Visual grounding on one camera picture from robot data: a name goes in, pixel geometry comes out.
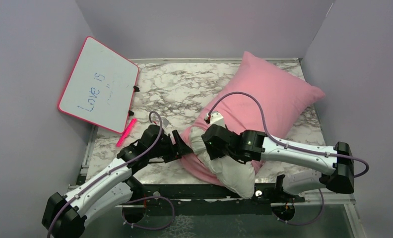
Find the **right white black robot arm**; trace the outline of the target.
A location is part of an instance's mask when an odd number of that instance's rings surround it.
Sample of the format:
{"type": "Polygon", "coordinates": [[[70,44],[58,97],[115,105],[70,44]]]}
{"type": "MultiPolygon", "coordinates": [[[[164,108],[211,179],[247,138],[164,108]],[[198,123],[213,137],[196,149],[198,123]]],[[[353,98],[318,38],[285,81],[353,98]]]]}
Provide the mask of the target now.
{"type": "Polygon", "coordinates": [[[202,140],[211,160],[228,156],[239,163],[279,161],[308,168],[278,178],[278,185],[272,189],[277,201],[320,188],[341,194],[354,192],[353,162],[350,156],[339,153],[337,146],[291,143],[255,130],[236,134],[215,124],[202,135],[202,140]]]}

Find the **pink marker pen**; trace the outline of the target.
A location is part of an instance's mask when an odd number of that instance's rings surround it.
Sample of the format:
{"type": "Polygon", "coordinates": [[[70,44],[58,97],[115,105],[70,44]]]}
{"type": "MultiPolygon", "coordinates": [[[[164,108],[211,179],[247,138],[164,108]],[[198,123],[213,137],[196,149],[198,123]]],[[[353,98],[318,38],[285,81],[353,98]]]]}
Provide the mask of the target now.
{"type": "Polygon", "coordinates": [[[129,136],[129,134],[131,133],[134,125],[136,124],[137,119],[136,118],[132,118],[131,121],[129,122],[129,124],[127,125],[126,129],[124,130],[124,132],[122,133],[121,137],[119,138],[118,142],[116,143],[117,147],[121,147],[123,145],[123,142],[125,141],[125,139],[129,136]]]}

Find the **pink floral pillowcase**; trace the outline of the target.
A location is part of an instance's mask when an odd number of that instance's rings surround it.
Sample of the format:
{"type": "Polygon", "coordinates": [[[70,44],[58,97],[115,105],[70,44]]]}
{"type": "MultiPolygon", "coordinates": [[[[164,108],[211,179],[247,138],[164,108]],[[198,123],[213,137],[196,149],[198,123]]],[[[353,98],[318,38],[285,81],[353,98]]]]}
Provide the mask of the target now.
{"type": "Polygon", "coordinates": [[[318,87],[244,52],[234,77],[199,113],[195,122],[181,134],[186,143],[191,131],[207,130],[204,121],[211,108],[225,119],[230,131],[264,131],[284,138],[299,115],[311,104],[325,97],[318,87]]]}

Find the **pink framed whiteboard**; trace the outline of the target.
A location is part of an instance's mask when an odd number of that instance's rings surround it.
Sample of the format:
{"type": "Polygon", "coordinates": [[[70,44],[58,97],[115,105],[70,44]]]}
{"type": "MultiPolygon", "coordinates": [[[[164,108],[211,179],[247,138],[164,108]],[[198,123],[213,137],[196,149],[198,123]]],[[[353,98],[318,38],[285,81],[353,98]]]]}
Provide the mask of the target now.
{"type": "Polygon", "coordinates": [[[122,133],[138,75],[135,63],[88,36],[57,107],[62,113],[122,133]]]}

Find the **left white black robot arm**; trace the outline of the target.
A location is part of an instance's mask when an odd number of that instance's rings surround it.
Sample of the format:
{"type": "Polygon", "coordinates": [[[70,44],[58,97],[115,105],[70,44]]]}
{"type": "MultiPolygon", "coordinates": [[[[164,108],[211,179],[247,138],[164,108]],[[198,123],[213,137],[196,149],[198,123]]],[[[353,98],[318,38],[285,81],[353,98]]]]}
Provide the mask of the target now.
{"type": "Polygon", "coordinates": [[[47,201],[42,225],[47,237],[80,237],[85,227],[102,213],[121,203],[145,203],[143,185],[134,174],[154,158],[164,163],[193,153],[179,133],[165,134],[161,126],[151,124],[141,138],[122,148],[98,175],[78,188],[47,201]]]}

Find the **white pillow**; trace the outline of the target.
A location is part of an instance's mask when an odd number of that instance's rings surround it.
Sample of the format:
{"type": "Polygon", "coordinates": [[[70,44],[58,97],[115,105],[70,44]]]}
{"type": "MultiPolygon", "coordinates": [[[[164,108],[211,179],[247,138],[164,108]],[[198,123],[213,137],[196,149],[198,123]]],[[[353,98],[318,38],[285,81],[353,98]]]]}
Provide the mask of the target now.
{"type": "Polygon", "coordinates": [[[207,170],[196,176],[206,182],[223,185],[241,198],[251,198],[254,194],[256,175],[253,165],[240,164],[229,156],[211,160],[201,137],[203,133],[204,130],[199,127],[190,127],[189,143],[196,155],[194,168],[199,165],[199,172],[202,168],[207,170]]]}

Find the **black mounting rail base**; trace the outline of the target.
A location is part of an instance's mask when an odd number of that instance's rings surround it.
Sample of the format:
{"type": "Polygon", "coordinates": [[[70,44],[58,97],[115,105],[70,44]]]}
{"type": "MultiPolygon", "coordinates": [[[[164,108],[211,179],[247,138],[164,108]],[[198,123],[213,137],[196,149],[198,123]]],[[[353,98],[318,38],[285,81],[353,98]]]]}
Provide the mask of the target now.
{"type": "Polygon", "coordinates": [[[133,195],[122,204],[122,217],[137,223],[145,216],[279,215],[290,220],[294,204],[305,202],[298,195],[286,195],[275,183],[257,183],[250,199],[223,186],[212,184],[141,184],[132,178],[133,195]]]}

